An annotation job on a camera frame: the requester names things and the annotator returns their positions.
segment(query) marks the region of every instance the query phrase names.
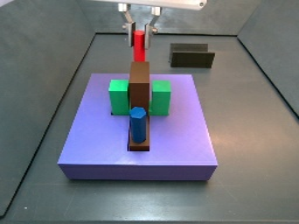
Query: red block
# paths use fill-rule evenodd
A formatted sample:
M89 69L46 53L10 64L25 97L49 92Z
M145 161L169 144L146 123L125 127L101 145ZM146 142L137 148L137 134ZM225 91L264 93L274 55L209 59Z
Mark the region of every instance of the red block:
M145 32L134 31L134 61L145 61Z

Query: purple platform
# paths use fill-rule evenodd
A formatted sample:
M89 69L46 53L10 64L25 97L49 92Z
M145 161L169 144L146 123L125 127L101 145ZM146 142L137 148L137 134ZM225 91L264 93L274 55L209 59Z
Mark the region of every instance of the purple platform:
M168 116L150 116L150 150L126 151L129 117L110 115L108 84L126 74L91 74L58 166L69 179L208 180L217 167L190 75L172 83Z

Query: gray wall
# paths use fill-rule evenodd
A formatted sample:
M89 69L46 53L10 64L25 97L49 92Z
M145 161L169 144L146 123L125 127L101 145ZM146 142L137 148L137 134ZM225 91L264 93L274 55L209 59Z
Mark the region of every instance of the gray wall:
M160 33L237 35L261 0L209 0L200 11L162 9L156 23ZM116 3L78 0L78 5L95 32L122 32L122 18ZM132 5L137 29L152 19L150 8Z
M94 32L71 0L11 1L0 31L1 216Z
M237 38L299 115L297 10L297 0L262 0Z

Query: green block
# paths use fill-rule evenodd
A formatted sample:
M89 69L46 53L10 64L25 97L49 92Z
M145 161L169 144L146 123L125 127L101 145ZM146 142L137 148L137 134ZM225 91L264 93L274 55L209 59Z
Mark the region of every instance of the green block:
M150 116L168 116L170 106L172 87L168 80L153 80L152 101L149 102Z
M108 95L113 116L128 116L128 80L110 80Z

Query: brown block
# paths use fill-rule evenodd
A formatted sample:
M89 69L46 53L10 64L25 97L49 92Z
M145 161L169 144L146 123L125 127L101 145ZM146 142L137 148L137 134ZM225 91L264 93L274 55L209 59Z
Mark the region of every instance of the brown block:
M133 142L130 130L128 131L128 150L149 151L149 117L145 118L145 140L141 143Z
M132 62L128 82L128 93L130 109L133 107L144 108L148 115L149 104L149 63Z

